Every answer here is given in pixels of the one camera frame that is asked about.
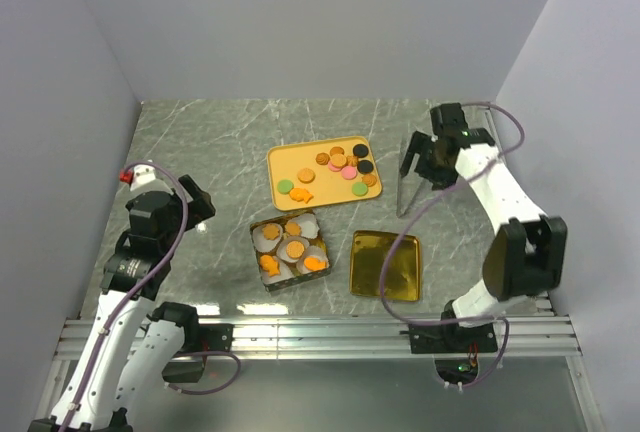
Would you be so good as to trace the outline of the aluminium mounting rail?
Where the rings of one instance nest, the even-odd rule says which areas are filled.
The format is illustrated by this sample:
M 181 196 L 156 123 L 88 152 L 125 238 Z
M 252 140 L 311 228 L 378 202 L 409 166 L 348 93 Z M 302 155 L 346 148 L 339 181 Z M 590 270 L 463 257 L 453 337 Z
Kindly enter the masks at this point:
M 204 316 L 203 326 L 232 326 L 231 351 L 249 360 L 418 359 L 408 326 L 389 316 Z M 582 354 L 567 317 L 516 316 L 498 321 L 485 339 L 505 345 L 506 358 L 576 357 Z

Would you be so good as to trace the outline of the swirl butter cookie top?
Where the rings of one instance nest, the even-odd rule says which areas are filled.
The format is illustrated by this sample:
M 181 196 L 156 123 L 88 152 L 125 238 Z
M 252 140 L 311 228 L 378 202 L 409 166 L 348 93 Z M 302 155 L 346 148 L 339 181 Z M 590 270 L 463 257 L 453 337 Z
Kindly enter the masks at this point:
M 327 153 L 319 153 L 315 157 L 318 165 L 327 165 L 330 162 L 330 155 Z

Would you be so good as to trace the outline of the orange leaf cookie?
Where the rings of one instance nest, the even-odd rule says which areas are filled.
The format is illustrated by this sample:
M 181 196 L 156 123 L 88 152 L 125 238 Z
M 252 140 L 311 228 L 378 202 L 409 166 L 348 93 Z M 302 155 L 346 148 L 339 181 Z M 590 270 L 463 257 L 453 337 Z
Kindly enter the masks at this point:
M 294 221 L 289 221 L 285 224 L 285 231 L 290 236 L 300 236 L 302 234 L 300 225 Z

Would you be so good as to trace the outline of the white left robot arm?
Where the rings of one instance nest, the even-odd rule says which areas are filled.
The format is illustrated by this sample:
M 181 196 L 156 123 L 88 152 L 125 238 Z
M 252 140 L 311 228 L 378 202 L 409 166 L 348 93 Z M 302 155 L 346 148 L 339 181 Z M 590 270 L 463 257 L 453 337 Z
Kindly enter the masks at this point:
M 197 311 L 155 304 L 185 232 L 215 214 L 211 196 L 189 175 L 159 178 L 137 163 L 120 175 L 132 194 L 129 226 L 105 262 L 96 316 L 80 359 L 49 417 L 32 431 L 129 431 L 144 383 L 177 354 L 198 351 Z

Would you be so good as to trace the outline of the white paper cup back-left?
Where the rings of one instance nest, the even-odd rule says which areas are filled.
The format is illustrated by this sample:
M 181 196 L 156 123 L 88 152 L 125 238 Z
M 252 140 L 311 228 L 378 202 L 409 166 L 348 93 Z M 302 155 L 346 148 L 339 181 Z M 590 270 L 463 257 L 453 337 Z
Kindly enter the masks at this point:
M 279 245 L 279 243 L 283 238 L 283 228 L 279 224 L 277 224 L 281 231 L 280 237 L 276 240 L 265 239 L 262 233 L 262 229 L 267 224 L 257 226 L 256 228 L 253 229 L 253 232 L 252 232 L 253 245 L 256 251 L 259 253 L 270 253 Z

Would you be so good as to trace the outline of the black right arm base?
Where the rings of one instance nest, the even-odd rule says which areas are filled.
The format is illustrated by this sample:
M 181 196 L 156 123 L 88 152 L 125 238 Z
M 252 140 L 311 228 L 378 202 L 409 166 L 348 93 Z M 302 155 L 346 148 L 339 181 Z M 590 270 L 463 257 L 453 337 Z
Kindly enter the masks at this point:
M 409 339 L 412 354 L 463 354 L 498 351 L 494 328 L 491 324 L 462 327 L 457 324 L 439 326 L 409 325 L 400 335 Z

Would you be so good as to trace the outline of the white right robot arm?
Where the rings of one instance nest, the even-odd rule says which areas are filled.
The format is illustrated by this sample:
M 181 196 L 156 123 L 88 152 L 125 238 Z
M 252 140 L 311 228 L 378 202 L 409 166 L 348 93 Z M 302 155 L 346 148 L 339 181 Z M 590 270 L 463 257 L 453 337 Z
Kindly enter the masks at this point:
M 474 327 L 560 285 L 568 227 L 529 198 L 504 161 L 515 149 L 470 127 L 463 104 L 439 104 L 429 114 L 432 131 L 412 134 L 400 177 L 415 172 L 440 194 L 468 184 L 494 232 L 479 281 L 452 301 L 452 319 L 440 327 L 443 345 L 462 351 L 474 341 Z

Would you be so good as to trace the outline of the round biscuit cookie top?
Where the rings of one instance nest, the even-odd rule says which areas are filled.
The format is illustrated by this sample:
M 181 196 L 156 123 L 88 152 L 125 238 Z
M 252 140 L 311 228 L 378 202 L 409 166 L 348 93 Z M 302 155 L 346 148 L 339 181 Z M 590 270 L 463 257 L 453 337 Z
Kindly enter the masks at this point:
M 333 168 L 341 170 L 348 164 L 348 160 L 344 154 L 336 153 L 330 157 L 330 164 Z

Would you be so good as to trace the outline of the green sandwich cookie right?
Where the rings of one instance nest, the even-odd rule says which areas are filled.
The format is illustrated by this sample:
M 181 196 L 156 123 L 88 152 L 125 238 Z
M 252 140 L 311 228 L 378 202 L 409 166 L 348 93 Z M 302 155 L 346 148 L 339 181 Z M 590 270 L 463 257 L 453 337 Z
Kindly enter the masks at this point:
M 368 193 L 368 190 L 369 190 L 368 186 L 363 182 L 356 182 L 351 187 L 352 194 L 357 197 L 366 196 Z

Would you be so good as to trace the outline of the metal tongs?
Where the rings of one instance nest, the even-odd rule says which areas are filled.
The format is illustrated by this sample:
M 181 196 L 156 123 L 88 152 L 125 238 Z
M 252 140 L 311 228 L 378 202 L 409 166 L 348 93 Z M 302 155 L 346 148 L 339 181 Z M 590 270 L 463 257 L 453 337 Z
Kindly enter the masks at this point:
M 413 170 L 410 170 L 407 176 L 401 176 L 399 174 L 400 161 L 404 155 L 404 152 L 408 146 L 411 135 L 403 137 L 400 142 L 399 161 L 398 161 L 398 175 L 396 183 L 396 216 L 402 218 L 406 216 L 413 208 L 415 202 L 420 196 L 422 189 L 424 188 L 425 178 L 422 175 L 416 174 Z M 425 146 L 422 153 L 423 167 L 425 166 L 425 160 L 428 157 L 427 146 L 430 143 L 430 136 L 425 134 Z

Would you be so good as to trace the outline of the green sandwich cookie left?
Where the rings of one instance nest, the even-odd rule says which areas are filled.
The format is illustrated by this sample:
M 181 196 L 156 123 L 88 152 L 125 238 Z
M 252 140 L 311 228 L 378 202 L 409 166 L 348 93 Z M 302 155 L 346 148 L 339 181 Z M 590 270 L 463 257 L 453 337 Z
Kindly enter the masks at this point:
M 294 187 L 294 183 L 289 179 L 282 179 L 277 183 L 277 191 L 283 195 L 288 195 Z

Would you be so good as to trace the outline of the round biscuit cookie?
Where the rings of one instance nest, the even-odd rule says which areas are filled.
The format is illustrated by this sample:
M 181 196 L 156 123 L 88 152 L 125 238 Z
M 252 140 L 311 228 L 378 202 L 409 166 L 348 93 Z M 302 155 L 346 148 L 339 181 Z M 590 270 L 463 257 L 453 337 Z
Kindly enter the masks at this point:
M 305 252 L 305 245 L 300 241 L 291 241 L 286 246 L 287 255 L 293 259 L 299 259 Z
M 302 168 L 297 173 L 297 178 L 301 183 L 309 184 L 316 178 L 316 174 L 311 168 Z
M 330 164 L 333 168 L 341 170 L 348 164 L 348 160 L 344 154 L 336 153 L 330 157 Z

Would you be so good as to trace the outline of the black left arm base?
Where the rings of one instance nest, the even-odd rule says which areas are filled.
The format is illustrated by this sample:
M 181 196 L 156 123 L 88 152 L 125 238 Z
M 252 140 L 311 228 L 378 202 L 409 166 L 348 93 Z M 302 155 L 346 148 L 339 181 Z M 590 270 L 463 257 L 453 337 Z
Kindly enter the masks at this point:
M 200 325 L 191 351 L 230 352 L 233 335 L 234 326 L 230 323 Z

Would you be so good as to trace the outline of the red emergency button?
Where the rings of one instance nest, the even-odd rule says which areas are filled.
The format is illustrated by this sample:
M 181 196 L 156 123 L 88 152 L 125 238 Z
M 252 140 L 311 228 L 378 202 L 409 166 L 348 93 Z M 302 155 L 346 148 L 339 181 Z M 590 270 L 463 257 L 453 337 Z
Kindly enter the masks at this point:
M 127 185 L 130 185 L 130 184 L 132 183 L 132 180 L 133 180 L 133 173 L 132 173 L 132 171 L 131 171 L 131 170 L 127 170 L 127 171 L 122 170 L 122 171 L 120 172 L 120 175 L 119 175 L 119 180 L 120 180 L 122 183 L 125 183 L 125 184 L 127 184 Z

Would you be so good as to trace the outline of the black sandwich cookie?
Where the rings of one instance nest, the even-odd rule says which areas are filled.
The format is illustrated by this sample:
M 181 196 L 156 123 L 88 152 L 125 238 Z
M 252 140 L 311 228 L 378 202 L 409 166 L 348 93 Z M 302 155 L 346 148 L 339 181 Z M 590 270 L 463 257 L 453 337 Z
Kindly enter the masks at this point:
M 353 155 L 357 158 L 365 158 L 369 155 L 369 148 L 365 144 L 357 144 L 352 149 Z
M 369 160 L 360 160 L 357 164 L 357 170 L 363 175 L 370 174 L 374 171 L 374 164 Z

